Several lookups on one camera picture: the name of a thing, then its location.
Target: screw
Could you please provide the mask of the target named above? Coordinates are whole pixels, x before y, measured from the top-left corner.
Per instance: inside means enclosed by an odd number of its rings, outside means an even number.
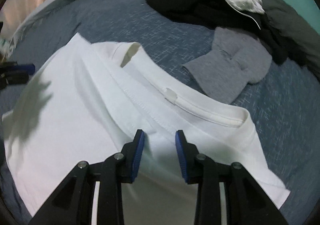
[[[86,166],[87,166],[87,162],[86,161],[80,161],[79,163],[78,163],[78,167],[80,168],[80,169],[82,169],[82,168],[85,168]]]
[[[242,168],[242,164],[240,164],[239,162],[232,163],[232,166],[234,169],[238,169],[238,170]]]
[[[124,154],[122,154],[122,153],[116,153],[113,157],[114,157],[116,160],[121,160],[122,158],[124,158]]]
[[[197,154],[196,158],[200,161],[205,160],[205,155],[204,154]]]

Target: gray folded cloth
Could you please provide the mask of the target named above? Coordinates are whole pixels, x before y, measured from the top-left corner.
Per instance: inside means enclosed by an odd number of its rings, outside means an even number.
[[[252,34],[217,27],[212,50],[183,66],[209,97],[230,104],[247,83],[258,83],[265,77],[271,61],[271,55]]]

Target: mattress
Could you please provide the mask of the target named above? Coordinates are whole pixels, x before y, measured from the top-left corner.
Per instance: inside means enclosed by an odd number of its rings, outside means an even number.
[[[139,42],[151,59],[182,83],[198,90],[182,64],[211,49],[214,31],[175,23],[151,9],[145,0],[76,0],[30,28],[12,60],[32,62],[39,69],[79,32],[90,42]],[[23,87],[1,92],[1,113],[12,109]],[[287,60],[271,64],[257,85],[247,85],[233,105],[246,108],[256,125],[269,168],[291,191],[280,208],[290,225],[301,225],[320,197],[320,84],[306,68]],[[0,186],[4,201],[20,224],[28,214],[6,165]]]

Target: gray bed sheet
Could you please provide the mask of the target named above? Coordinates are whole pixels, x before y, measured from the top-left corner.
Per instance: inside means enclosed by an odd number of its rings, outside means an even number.
[[[137,41],[162,69],[199,91],[182,64],[209,52],[214,36],[213,30],[202,26],[171,22],[145,0],[76,0],[28,30],[12,60],[33,62],[39,69],[77,32],[92,43]],[[1,114],[12,109],[22,89],[1,92]],[[266,77],[247,85],[233,102],[249,110],[269,168],[291,190],[280,209],[290,225],[302,225],[320,196],[319,94],[315,76],[287,60],[282,66],[272,63]],[[1,168],[0,186],[17,221],[27,224],[31,217],[6,165]]]

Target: white t-shirt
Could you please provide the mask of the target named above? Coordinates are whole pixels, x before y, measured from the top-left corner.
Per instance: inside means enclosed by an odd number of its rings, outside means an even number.
[[[268,169],[246,109],[180,83],[138,43],[90,44],[80,34],[53,54],[3,116],[6,159],[34,215],[82,160],[104,161],[143,129],[137,179],[122,185],[125,224],[193,224],[197,185],[181,175],[175,132],[217,162],[241,162],[279,208],[289,195]]]

